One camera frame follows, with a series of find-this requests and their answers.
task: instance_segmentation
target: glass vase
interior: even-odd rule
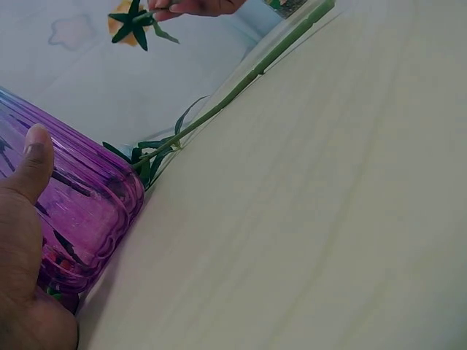
[[[43,232],[37,284],[67,304],[100,276],[141,209],[144,188],[124,160],[1,88],[0,179],[18,166],[36,123],[49,130],[55,150],[52,179],[36,204]]]

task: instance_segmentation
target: white table surface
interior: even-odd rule
[[[81,349],[466,349],[466,18],[340,1],[163,173]]]

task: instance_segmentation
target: green leaf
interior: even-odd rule
[[[142,156],[142,149],[135,147],[133,151],[131,151],[131,164],[136,164],[139,162],[140,157]]]
[[[133,27],[133,34],[138,42],[139,46],[143,48],[144,51],[147,51],[147,40],[146,40],[146,33],[144,29],[139,24]]]
[[[133,30],[133,26],[130,23],[124,24],[122,28],[112,38],[112,43],[119,42],[128,36]]]
[[[143,18],[142,20],[139,20],[138,24],[144,27],[148,27],[148,26],[152,26],[154,22],[155,22],[155,19],[153,17],[146,17],[146,18]]]
[[[173,36],[170,36],[168,33],[163,31],[162,28],[159,26],[159,23],[156,20],[153,23],[153,27],[154,27],[155,35],[159,36],[160,38],[167,39],[171,42],[175,42],[176,44],[180,43],[178,39],[175,39]]]
[[[144,187],[146,187],[150,182],[150,172],[151,172],[151,164],[148,159],[141,166],[141,173],[139,175],[139,179],[143,183]]]
[[[130,163],[131,164],[131,159],[128,158],[126,155],[124,155],[122,152],[120,152],[118,149],[116,149],[115,147],[113,147],[111,144],[108,144],[106,142],[102,142],[102,146],[105,147],[105,149],[108,149],[110,152],[116,154],[117,156],[119,156],[120,158],[124,159],[127,163]]]
[[[178,119],[177,123],[175,123],[175,135],[178,135],[180,131],[182,131],[182,126],[183,126],[183,121],[185,120],[185,117],[190,113],[190,110],[201,100],[205,99],[208,96],[203,96],[198,98],[196,101],[194,101],[191,106],[188,107],[188,109],[183,113],[183,115]]]
[[[9,149],[12,149],[12,147],[9,145],[9,143],[3,139],[2,137],[0,137],[0,151],[4,151],[5,148],[9,148]]]
[[[174,149],[170,147],[170,148],[162,151],[162,153],[155,156],[153,164],[151,165],[150,182],[149,183],[153,182],[154,176],[157,174],[159,168],[161,167],[163,159],[172,152],[174,152]]]
[[[168,140],[170,140],[172,138],[172,136],[169,136],[169,137],[166,137],[164,139],[161,139],[160,141],[143,141],[143,142],[139,142],[138,143],[138,147],[139,148],[153,148],[153,149],[157,149],[159,148],[160,146],[162,146],[163,144],[165,144]]]
[[[127,22],[128,19],[130,18],[130,16],[128,16],[127,13],[109,13],[109,17],[121,23]]]
[[[133,0],[130,5],[130,10],[128,14],[133,18],[138,15],[139,12],[139,0]]]

